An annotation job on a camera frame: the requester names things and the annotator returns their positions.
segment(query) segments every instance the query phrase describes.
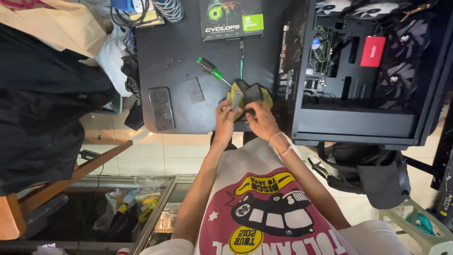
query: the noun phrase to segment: graphics card box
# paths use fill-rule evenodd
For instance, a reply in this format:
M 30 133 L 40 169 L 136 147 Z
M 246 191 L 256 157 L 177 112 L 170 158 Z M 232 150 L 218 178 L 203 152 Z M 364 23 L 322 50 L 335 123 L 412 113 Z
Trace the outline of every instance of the graphics card box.
M 198 0 L 203 42 L 264 34 L 261 0 Z

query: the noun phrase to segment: black bag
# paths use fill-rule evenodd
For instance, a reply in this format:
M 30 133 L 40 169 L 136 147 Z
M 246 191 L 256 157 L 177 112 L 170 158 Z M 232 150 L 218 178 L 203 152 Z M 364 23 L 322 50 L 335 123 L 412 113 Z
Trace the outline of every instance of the black bag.
M 327 161 L 324 142 L 318 144 L 319 158 L 339 170 L 339 179 L 327 177 L 330 187 L 366 194 L 376 209 L 394 208 L 409 197 L 407 163 L 401 151 L 369 144 L 336 143 L 332 155 L 337 163 Z

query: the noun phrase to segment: wooden chair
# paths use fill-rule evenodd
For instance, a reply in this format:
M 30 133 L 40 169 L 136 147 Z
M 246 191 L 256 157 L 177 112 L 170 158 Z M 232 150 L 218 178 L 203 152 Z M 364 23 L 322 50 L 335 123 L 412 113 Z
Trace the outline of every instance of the wooden chair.
M 14 240 L 19 238 L 27 229 L 24 214 L 33 211 L 132 145 L 132 141 L 127 141 L 80 166 L 76 163 L 74 173 L 70 180 L 48 182 L 37 186 L 20 199 L 17 199 L 15 193 L 0 197 L 0 227 L 2 228 L 2 231 L 0 231 L 0 240 Z

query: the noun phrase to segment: black desk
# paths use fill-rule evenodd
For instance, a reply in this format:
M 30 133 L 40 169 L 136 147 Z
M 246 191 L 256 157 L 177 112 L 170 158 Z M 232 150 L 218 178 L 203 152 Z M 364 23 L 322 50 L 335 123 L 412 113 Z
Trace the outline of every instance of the black desk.
M 136 30 L 143 119 L 150 132 L 206 134 L 215 129 L 215 109 L 226 98 L 231 87 L 204 73 L 197 59 L 204 57 L 212 62 L 225 74 L 225 79 L 233 84 L 240 76 L 240 41 L 204 44 L 198 0 L 181 2 L 185 17 L 180 24 L 167 23 Z M 282 13 L 290 2 L 263 0 L 264 36 L 244 39 L 243 75 L 250 85 L 258 82 L 271 92 L 274 90 L 283 34 Z M 196 104 L 192 104 L 187 91 L 181 86 L 181 83 L 194 77 L 198 77 L 205 98 Z M 156 131 L 154 128 L 148 90 L 158 87 L 168 87 L 170 90 L 175 129 Z M 249 131 L 249 127 L 237 123 L 235 131 Z

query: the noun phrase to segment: hand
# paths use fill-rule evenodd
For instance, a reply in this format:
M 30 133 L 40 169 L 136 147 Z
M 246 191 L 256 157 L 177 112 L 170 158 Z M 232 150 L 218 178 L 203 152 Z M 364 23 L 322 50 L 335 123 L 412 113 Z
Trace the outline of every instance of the hand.
M 212 144 L 216 144 L 224 147 L 228 146 L 228 143 L 233 136 L 234 130 L 234 115 L 237 110 L 231 111 L 231 106 L 228 105 L 228 101 L 223 101 L 219 104 L 216 109 L 216 135 Z
M 246 109 L 255 110 L 255 116 L 246 113 L 246 118 L 253 133 L 259 138 L 269 141 L 273 135 L 281 132 L 269 107 L 264 102 L 252 102 L 246 105 Z

